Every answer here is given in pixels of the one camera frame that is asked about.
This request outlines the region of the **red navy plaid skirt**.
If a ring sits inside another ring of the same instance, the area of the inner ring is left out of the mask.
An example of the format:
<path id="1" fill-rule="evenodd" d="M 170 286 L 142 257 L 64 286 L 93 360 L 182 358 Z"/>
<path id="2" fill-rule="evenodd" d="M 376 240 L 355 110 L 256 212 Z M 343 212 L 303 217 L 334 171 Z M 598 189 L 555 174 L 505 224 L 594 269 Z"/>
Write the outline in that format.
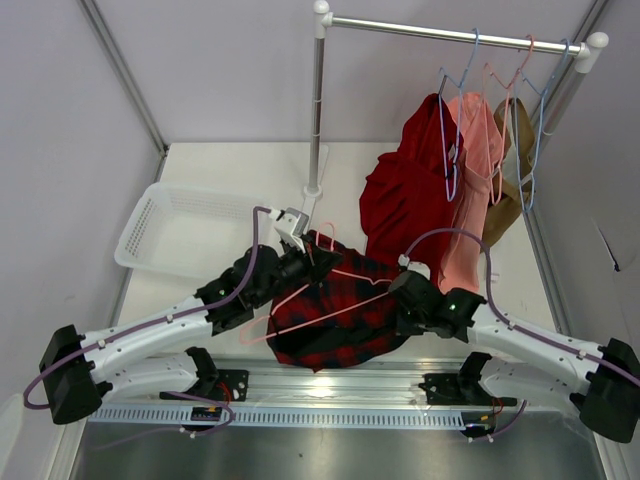
<path id="1" fill-rule="evenodd" d="M 314 240 L 342 256 L 325 280 L 277 297 L 266 330 L 276 360 L 318 372 L 363 364 L 399 349 L 396 302 L 389 285 L 400 270 L 312 230 Z"/>

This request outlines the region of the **metal clothes rack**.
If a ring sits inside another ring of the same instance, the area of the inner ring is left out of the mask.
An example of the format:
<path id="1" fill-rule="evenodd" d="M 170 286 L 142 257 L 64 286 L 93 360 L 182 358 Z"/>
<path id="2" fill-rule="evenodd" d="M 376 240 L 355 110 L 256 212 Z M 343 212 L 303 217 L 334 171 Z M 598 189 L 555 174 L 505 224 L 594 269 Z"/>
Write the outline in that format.
<path id="1" fill-rule="evenodd" d="M 547 145 L 551 134 L 560 123 L 581 83 L 587 74 L 591 72 L 603 50 L 608 46 L 608 35 L 599 32 L 597 28 L 611 5 L 610 1 L 594 1 L 581 21 L 580 28 L 574 37 L 574 42 L 570 46 L 569 57 L 565 65 L 560 68 L 560 72 L 549 92 L 541 147 Z M 336 15 L 331 11 L 329 3 L 326 1 L 313 3 L 313 26 L 314 55 L 309 174 L 307 184 L 303 188 L 303 204 L 301 207 L 301 210 L 309 217 L 313 216 L 316 205 L 322 198 L 323 188 L 321 182 L 329 158 L 329 149 L 321 145 L 325 43 L 328 29 L 331 27 L 345 28 L 471 45 L 473 45 L 474 39 L 473 32 Z M 480 33 L 479 46 L 526 50 L 527 41 L 525 38 Z M 562 49 L 561 42 L 535 40 L 533 53 L 561 55 Z M 537 117 L 538 107 L 534 111 L 534 124 L 537 121 Z"/>

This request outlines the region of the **white plastic basket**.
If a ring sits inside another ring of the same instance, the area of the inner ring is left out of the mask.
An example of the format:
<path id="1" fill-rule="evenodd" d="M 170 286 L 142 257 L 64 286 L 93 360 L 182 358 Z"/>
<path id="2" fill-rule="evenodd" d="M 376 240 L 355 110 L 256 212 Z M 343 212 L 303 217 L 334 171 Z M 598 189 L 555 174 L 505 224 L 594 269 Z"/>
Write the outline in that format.
<path id="1" fill-rule="evenodd" d="M 154 183 L 118 240 L 117 264 L 192 279 L 211 279 L 252 245 L 252 212 L 267 201 L 204 187 Z"/>

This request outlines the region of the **pink garment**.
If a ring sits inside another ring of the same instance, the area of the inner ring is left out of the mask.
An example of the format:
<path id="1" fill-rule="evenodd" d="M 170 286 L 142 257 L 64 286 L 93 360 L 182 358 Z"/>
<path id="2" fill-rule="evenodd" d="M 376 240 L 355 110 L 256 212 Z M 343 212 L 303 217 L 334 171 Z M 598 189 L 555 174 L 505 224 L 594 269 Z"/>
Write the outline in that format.
<path id="1" fill-rule="evenodd" d="M 504 153 L 503 137 L 482 94 L 471 92 L 456 97 L 448 103 L 448 108 L 456 115 L 464 140 L 459 183 L 461 198 L 453 226 L 480 238 L 493 188 L 493 174 Z M 462 288 L 476 292 L 480 253 L 476 241 L 453 233 L 441 262 L 440 290 L 446 293 L 453 288 Z"/>

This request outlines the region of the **pink wire hanger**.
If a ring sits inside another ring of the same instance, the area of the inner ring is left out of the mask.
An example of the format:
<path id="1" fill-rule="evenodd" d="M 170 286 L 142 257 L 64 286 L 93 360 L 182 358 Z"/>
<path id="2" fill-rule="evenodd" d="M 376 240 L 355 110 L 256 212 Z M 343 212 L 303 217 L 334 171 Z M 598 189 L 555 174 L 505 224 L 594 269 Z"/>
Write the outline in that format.
<path id="1" fill-rule="evenodd" d="M 310 232 L 319 247 L 342 253 L 342 263 L 322 283 L 295 287 L 274 300 L 268 314 L 240 329 L 242 344 L 329 328 L 380 330 L 391 324 L 388 288 L 399 269 L 344 246 L 335 240 L 335 233 L 330 222 Z"/>

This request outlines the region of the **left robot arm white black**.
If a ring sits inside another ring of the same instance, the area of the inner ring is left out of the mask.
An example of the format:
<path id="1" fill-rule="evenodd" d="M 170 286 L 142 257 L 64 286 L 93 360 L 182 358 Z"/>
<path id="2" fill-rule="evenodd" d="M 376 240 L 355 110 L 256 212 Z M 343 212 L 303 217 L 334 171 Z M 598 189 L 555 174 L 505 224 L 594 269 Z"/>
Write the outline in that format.
<path id="1" fill-rule="evenodd" d="M 316 285 L 341 263 L 340 253 L 314 245 L 308 235 L 300 241 L 283 252 L 254 244 L 218 278 L 147 319 L 86 333 L 74 325 L 57 329 L 39 363 L 43 409 L 54 424 L 66 425 L 113 398 L 209 398 L 218 372 L 205 349 L 190 347 L 165 362 L 155 354 L 233 330 L 289 288 Z"/>

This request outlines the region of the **red dress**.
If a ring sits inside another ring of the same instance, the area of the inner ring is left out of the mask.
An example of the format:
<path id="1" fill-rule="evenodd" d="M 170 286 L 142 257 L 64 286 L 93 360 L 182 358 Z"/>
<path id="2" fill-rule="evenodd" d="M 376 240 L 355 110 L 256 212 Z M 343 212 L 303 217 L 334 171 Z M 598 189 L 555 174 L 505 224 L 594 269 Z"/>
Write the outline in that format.
<path id="1" fill-rule="evenodd" d="M 464 152 L 461 134 L 458 159 L 459 183 Z M 366 255 L 387 265 L 409 254 L 426 264 L 431 282 L 438 284 L 442 259 L 448 250 L 454 216 L 461 194 L 459 185 L 452 203 L 445 199 L 444 169 L 437 94 L 428 95 L 404 124 L 396 150 L 378 157 L 366 177 L 359 199 L 361 228 L 367 236 Z M 414 245 L 422 234 L 443 228 Z"/>

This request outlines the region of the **tan brown garment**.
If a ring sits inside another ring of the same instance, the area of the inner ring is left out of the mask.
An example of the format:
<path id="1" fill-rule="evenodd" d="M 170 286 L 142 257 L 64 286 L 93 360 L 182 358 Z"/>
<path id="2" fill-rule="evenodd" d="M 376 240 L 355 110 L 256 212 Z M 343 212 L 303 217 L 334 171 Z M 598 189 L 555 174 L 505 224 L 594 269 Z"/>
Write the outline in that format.
<path id="1" fill-rule="evenodd" d="M 501 102 L 494 112 L 494 120 L 501 125 L 506 121 L 508 147 L 503 161 L 503 190 L 501 200 L 491 206 L 489 202 L 483 241 L 488 246 L 495 245 L 521 215 L 521 205 L 517 188 L 516 166 L 520 163 L 523 173 L 529 172 L 527 157 L 534 146 L 535 133 L 528 112 L 520 99 L 511 99 L 509 107 Z"/>

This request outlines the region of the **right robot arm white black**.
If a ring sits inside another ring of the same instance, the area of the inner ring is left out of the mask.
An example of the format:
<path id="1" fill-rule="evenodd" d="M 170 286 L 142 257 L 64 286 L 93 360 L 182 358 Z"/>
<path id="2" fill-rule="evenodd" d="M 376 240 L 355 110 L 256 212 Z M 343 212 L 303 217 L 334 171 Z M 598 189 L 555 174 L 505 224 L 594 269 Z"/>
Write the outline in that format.
<path id="1" fill-rule="evenodd" d="M 639 359 L 612 338 L 607 344 L 540 328 L 497 308 L 491 297 L 454 288 L 446 294 L 407 270 L 389 288 L 405 335 L 433 333 L 476 346 L 459 371 L 468 403 L 508 397 L 573 415 L 591 431 L 628 444 L 639 421 Z"/>

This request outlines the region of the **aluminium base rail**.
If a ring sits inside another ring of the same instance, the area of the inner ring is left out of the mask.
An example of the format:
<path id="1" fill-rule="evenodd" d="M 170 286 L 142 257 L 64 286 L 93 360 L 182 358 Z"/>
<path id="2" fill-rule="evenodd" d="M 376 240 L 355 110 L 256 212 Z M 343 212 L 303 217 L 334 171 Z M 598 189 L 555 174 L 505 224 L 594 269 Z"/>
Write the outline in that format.
<path id="1" fill-rule="evenodd" d="M 267 359 L 219 357 L 214 362 L 220 369 L 249 372 L 248 404 L 357 410 L 429 409 L 426 393 L 419 388 L 424 376 L 455 374 L 462 366 L 460 359 L 374 360 L 353 368 L 314 373 Z M 568 415 L 575 409 L 569 401 L 572 390 L 568 384 L 519 363 L 491 361 L 489 372 L 482 379 L 490 392 L 503 397 Z"/>

